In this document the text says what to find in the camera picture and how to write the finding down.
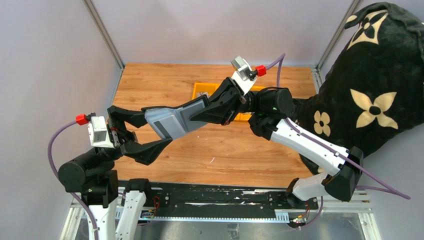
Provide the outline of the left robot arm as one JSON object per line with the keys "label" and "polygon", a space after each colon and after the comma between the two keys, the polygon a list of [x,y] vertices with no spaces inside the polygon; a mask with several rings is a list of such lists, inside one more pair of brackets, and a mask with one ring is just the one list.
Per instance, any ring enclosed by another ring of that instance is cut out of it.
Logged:
{"label": "left robot arm", "polygon": [[143,207],[150,204],[158,207],[160,199],[153,194],[148,179],[130,179],[123,192],[122,213],[116,220],[119,180],[115,161],[125,156],[150,165],[172,139],[141,144],[126,125],[144,126],[147,120],[143,111],[113,105],[107,113],[108,118],[95,113],[76,117],[76,124],[88,126],[92,148],[64,163],[57,176],[66,192],[74,195],[84,208],[91,240],[132,240]]}

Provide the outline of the black leather card holder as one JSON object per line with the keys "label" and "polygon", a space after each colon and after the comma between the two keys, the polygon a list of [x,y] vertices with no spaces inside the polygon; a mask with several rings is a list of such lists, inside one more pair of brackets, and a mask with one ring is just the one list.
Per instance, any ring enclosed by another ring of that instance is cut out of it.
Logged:
{"label": "black leather card holder", "polygon": [[141,111],[146,122],[161,139],[176,140],[208,124],[190,120],[191,116],[208,105],[208,97],[201,95],[176,107],[152,106],[142,108]]}

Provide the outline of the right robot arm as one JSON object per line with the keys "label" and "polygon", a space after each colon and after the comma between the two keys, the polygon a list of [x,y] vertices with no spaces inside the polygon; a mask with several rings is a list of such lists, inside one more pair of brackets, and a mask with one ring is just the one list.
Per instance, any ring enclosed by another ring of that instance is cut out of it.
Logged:
{"label": "right robot arm", "polygon": [[254,135],[290,147],[323,168],[322,173],[291,181],[285,191],[290,208],[298,209],[305,201],[321,196],[349,202],[364,171],[363,152],[332,144],[294,123],[288,88],[271,86],[255,91],[254,85],[254,80],[227,77],[210,97],[203,97],[205,106],[190,120],[225,126],[237,114],[251,113],[248,123]]}

